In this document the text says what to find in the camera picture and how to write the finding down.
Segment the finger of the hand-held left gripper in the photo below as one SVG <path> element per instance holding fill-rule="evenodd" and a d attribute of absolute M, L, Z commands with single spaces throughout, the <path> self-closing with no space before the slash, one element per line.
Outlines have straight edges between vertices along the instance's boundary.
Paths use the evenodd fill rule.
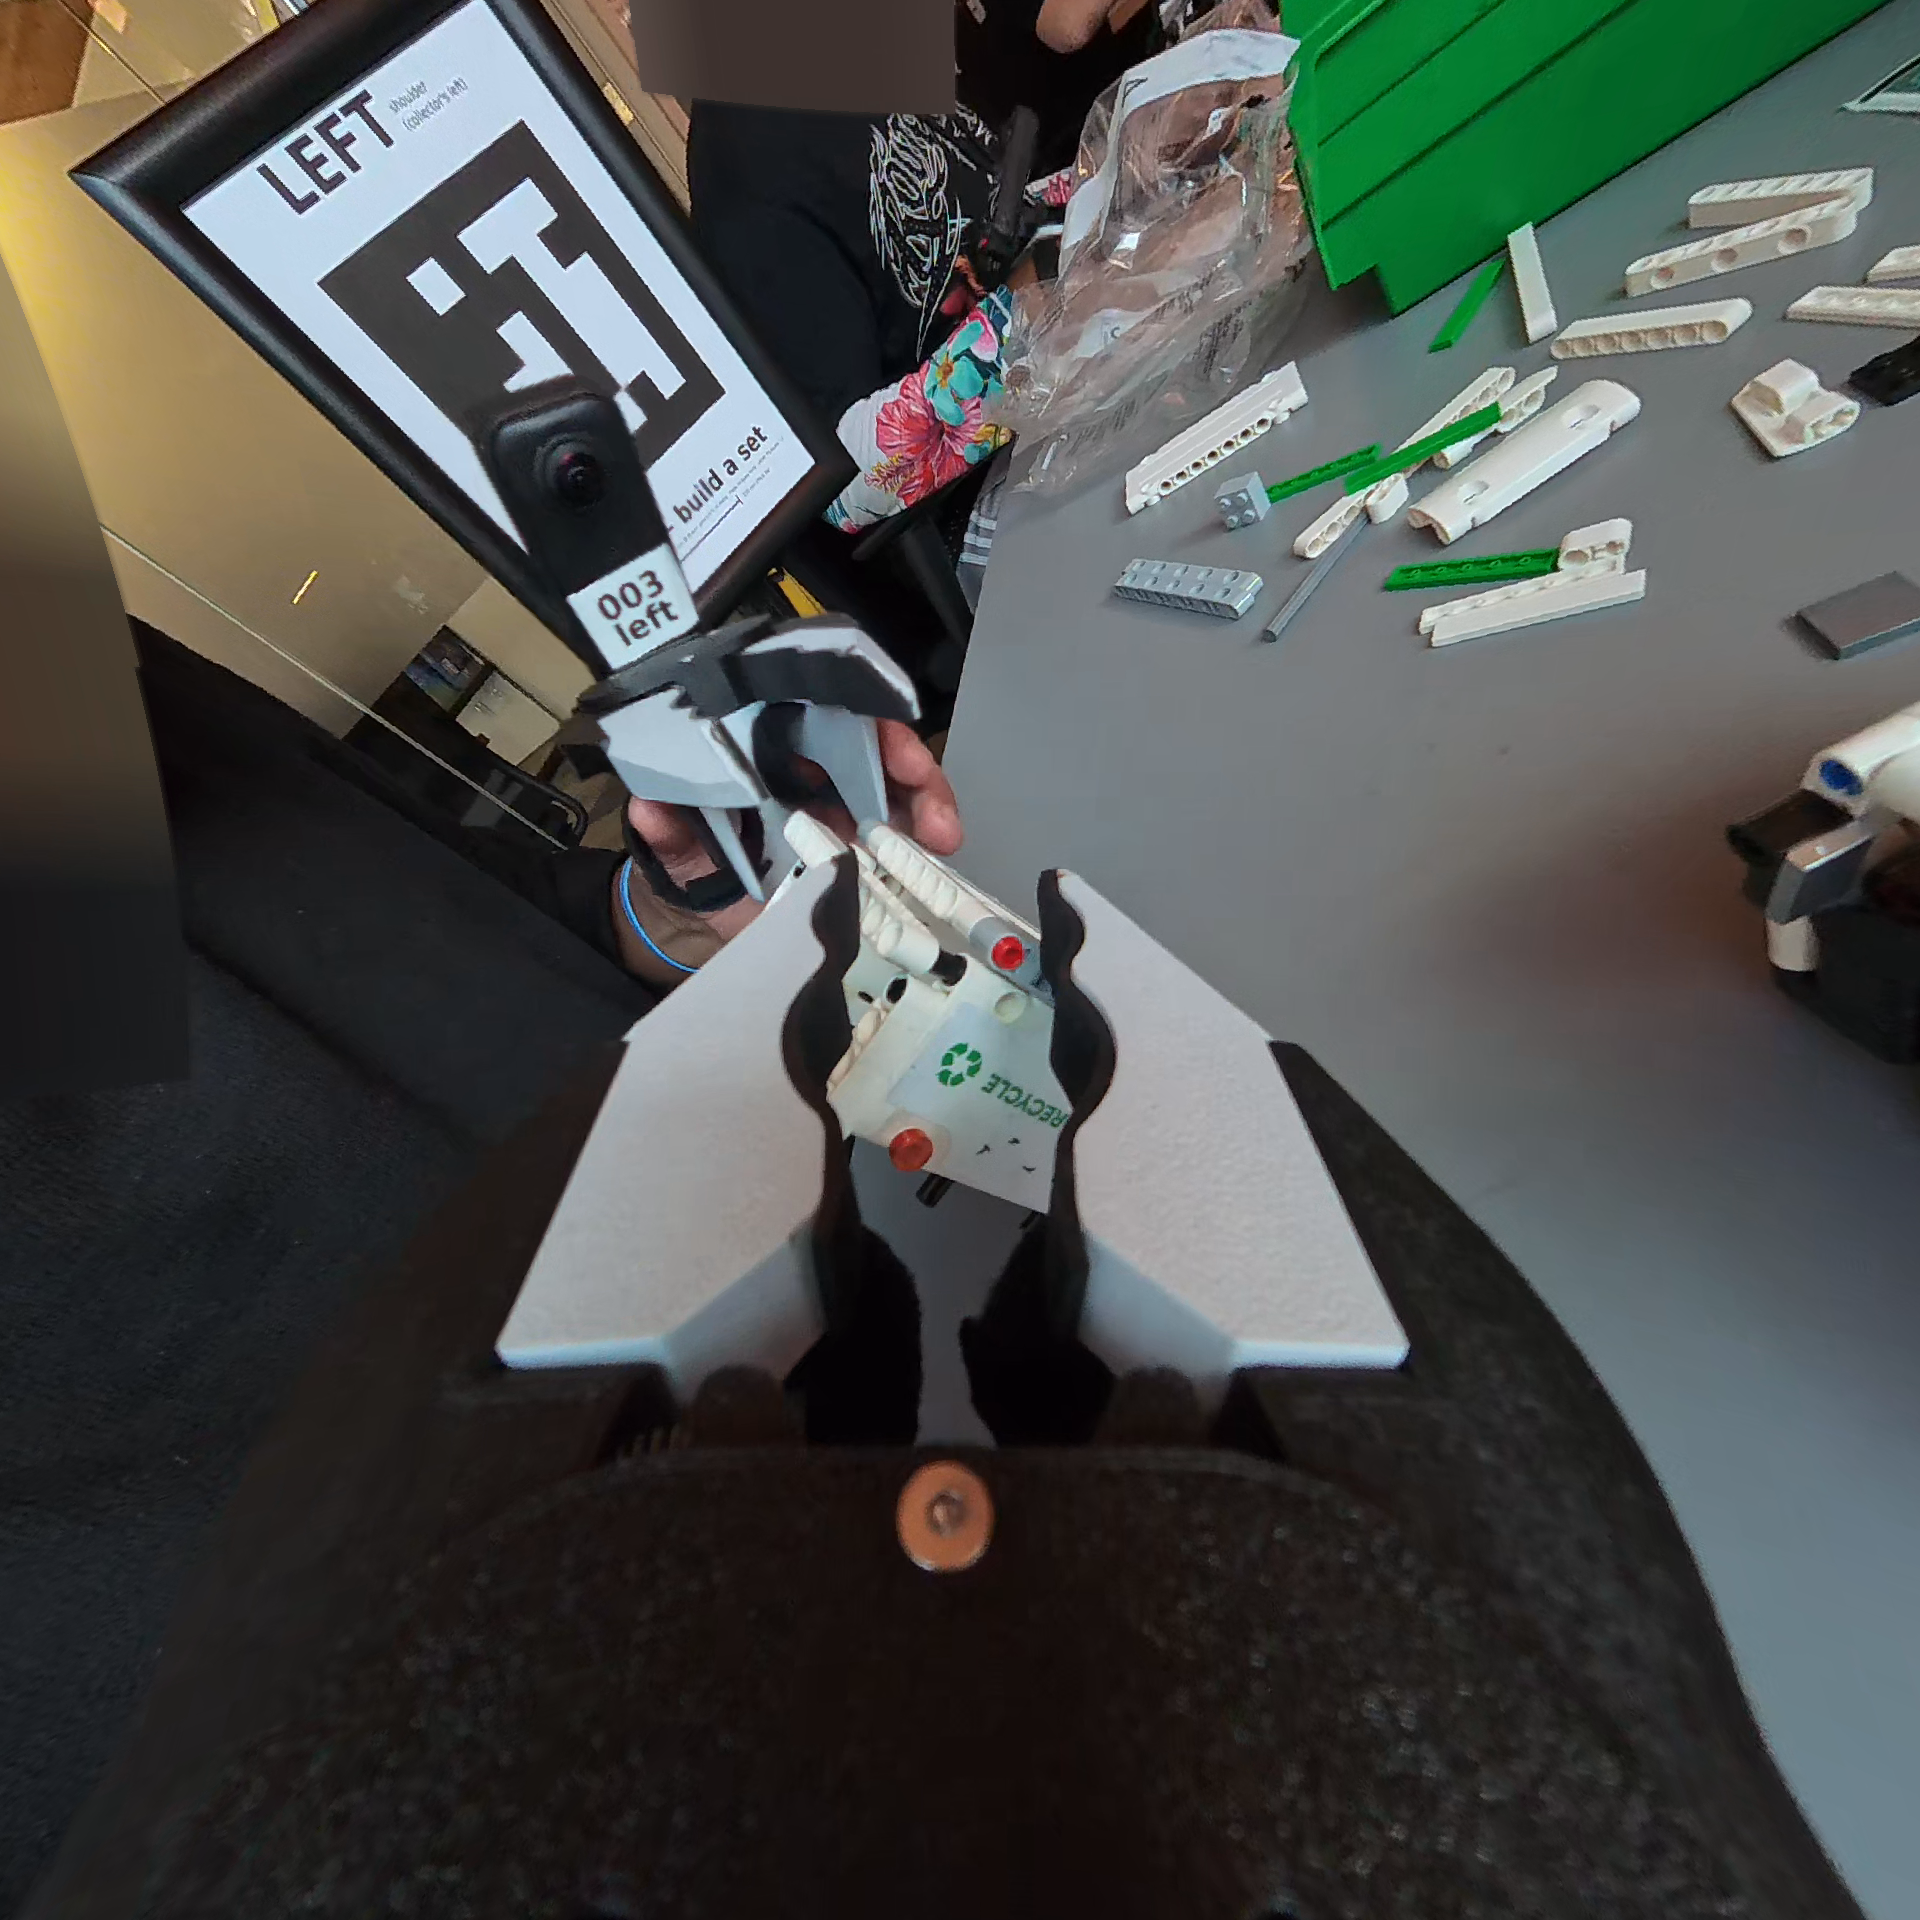
<path fill-rule="evenodd" d="M 743 811 L 761 839 L 782 839 L 800 808 L 797 679 L 789 658 L 722 658 L 700 687 L 662 682 L 654 692 L 604 679 L 578 699 L 616 779 L 634 797 L 679 804 L 706 827 L 739 888 L 766 900 L 766 856 L 748 850 Z"/>
<path fill-rule="evenodd" d="M 706 827 L 736 835 L 745 808 L 833 804 L 852 826 L 890 815 L 878 720 L 918 719 L 909 673 L 849 615 L 743 615 L 706 635 L 706 708 L 732 745 L 732 797 Z"/>

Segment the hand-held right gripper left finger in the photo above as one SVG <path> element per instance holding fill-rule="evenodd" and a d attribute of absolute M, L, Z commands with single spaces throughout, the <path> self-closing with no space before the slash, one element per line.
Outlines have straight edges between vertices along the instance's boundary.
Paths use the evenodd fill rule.
<path fill-rule="evenodd" d="M 860 1222 L 826 1097 L 857 950 L 857 868 L 801 868 L 635 1020 L 495 1335 L 505 1367 L 654 1364 L 679 1405 L 755 1367 L 800 1377 L 811 1439 L 914 1439 L 918 1294 Z"/>

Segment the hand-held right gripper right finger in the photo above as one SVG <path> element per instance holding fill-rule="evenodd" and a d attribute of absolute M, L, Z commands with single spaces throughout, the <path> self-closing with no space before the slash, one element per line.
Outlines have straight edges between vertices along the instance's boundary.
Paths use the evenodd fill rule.
<path fill-rule="evenodd" d="M 1145 1377 L 1210 1426 L 1246 1372 L 1395 1372 L 1407 1331 L 1273 1034 L 1088 878 L 1037 880 L 1067 1095 L 1045 1222 L 962 1319 L 994 1444 L 1086 1444 Z"/>

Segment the white lego hopper assembly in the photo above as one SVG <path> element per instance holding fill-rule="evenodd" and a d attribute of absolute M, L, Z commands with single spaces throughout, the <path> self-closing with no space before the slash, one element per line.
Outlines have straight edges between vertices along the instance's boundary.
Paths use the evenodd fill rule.
<path fill-rule="evenodd" d="M 857 862 L 852 1041 L 829 1070 L 843 1131 L 905 1174 L 1048 1210 L 1067 1095 L 1037 929 L 890 826 L 843 840 L 789 815 L 782 833 L 809 868 Z"/>

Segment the white green lego truck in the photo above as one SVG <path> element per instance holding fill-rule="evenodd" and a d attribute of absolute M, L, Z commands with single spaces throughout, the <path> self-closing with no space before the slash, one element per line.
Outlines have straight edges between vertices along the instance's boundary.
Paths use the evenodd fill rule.
<path fill-rule="evenodd" d="M 1728 845 L 1784 994 L 1866 1054 L 1916 1063 L 1916 706 L 1819 747 Z"/>

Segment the grey long lego beam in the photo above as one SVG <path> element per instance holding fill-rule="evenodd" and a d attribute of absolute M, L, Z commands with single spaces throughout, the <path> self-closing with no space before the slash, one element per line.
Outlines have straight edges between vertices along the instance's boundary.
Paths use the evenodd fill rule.
<path fill-rule="evenodd" d="M 1210 617 L 1240 617 L 1261 598 L 1265 580 L 1253 569 L 1210 561 L 1131 557 L 1114 580 L 1124 601 L 1163 606 Z"/>

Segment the grey lego axle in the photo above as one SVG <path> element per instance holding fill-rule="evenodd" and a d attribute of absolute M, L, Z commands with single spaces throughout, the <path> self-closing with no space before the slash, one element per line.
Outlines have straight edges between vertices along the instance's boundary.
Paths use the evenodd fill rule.
<path fill-rule="evenodd" d="M 1265 623 L 1265 628 L 1261 628 L 1265 643 L 1279 643 L 1285 635 L 1285 628 L 1295 623 L 1295 615 L 1308 610 L 1317 585 L 1329 580 L 1329 572 L 1339 566 L 1339 557 L 1345 557 L 1345 552 L 1347 552 L 1347 544 L 1354 544 L 1354 540 L 1359 540 L 1359 523 L 1347 525 L 1339 540 L 1332 540 L 1324 544 L 1324 552 L 1317 552 L 1310 557 L 1300 581 L 1287 591 L 1287 598 L 1279 606 L 1279 611 Z"/>

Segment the white curved lego panel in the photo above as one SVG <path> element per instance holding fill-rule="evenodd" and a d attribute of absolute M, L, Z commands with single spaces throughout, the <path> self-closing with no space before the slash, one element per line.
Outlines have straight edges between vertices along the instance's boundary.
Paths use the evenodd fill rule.
<path fill-rule="evenodd" d="M 1438 543 L 1457 543 L 1636 417 L 1641 394 L 1634 388 L 1592 378 L 1416 502 L 1407 525 L 1427 527 Z"/>

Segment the grey flat lego tile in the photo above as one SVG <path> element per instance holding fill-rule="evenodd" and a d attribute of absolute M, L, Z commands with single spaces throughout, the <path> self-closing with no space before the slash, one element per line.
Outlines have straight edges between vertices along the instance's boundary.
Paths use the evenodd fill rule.
<path fill-rule="evenodd" d="M 1825 658 L 1859 658 L 1916 635 L 1920 591 L 1907 572 L 1889 569 L 1870 581 L 1798 610 L 1793 624 Z"/>

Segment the scattered white lego beams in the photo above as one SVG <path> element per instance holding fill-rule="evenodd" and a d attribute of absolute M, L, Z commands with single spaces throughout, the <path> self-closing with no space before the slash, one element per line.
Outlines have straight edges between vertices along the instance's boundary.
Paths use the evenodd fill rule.
<path fill-rule="evenodd" d="M 1707 181 L 1686 204 L 1686 222 L 1701 235 L 1636 257 L 1623 271 L 1629 307 L 1565 326 L 1550 342 L 1550 360 L 1720 346 L 1752 319 L 1746 299 L 1696 299 L 1690 307 L 1649 307 L 1645 299 L 1842 244 L 1857 229 L 1870 199 L 1870 167 Z M 1733 408 L 1775 459 L 1827 441 L 1859 417 L 1857 399 L 1832 391 L 1817 373 L 1798 361 L 1754 377 Z M 1521 417 L 1519 394 L 1509 394 L 1501 423 L 1483 439 L 1501 441 L 1534 417 Z M 1562 566 L 1541 580 L 1559 585 L 1606 572 L 1622 566 L 1623 552 L 1629 534 L 1571 534 L 1562 543 Z"/>

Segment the person's left hand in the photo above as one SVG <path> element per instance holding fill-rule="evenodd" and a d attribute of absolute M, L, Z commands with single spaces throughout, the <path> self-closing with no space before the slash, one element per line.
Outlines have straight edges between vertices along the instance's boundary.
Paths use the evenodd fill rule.
<path fill-rule="evenodd" d="M 932 856 L 949 859 L 960 850 L 964 827 L 934 747 L 912 726 L 883 719 L 878 755 L 893 827 Z M 745 932 L 758 919 L 761 900 L 743 891 L 725 906 L 691 908 L 700 880 L 736 878 L 700 839 L 704 819 L 695 811 L 630 797 L 626 826 L 645 859 L 630 850 L 611 876 L 616 957 L 645 983 L 672 988 Z"/>

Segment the black office chair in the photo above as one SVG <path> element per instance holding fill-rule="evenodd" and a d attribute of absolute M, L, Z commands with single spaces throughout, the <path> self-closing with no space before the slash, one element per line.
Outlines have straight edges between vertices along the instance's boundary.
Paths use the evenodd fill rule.
<path fill-rule="evenodd" d="M 962 544 L 985 474 L 955 478 L 852 534 L 852 569 L 875 601 L 867 628 L 912 675 L 925 706 L 952 702 L 973 646 Z"/>

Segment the clear plastic bag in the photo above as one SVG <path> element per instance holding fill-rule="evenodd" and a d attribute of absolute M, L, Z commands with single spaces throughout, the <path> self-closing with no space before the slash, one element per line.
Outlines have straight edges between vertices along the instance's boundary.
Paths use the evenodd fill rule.
<path fill-rule="evenodd" d="M 1017 491 L 1118 474 L 1128 439 L 1173 439 L 1283 342 L 1316 257 L 1295 57 L 1276 3 L 1218 3 L 1092 103 L 1058 259 L 1016 299 L 989 404 Z"/>

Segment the green plastic bin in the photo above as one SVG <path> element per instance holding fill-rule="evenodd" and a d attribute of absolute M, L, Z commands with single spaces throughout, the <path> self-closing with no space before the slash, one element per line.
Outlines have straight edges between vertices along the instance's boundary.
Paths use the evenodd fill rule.
<path fill-rule="evenodd" d="M 1324 279 L 1406 311 L 1875 10 L 1279 3 Z"/>

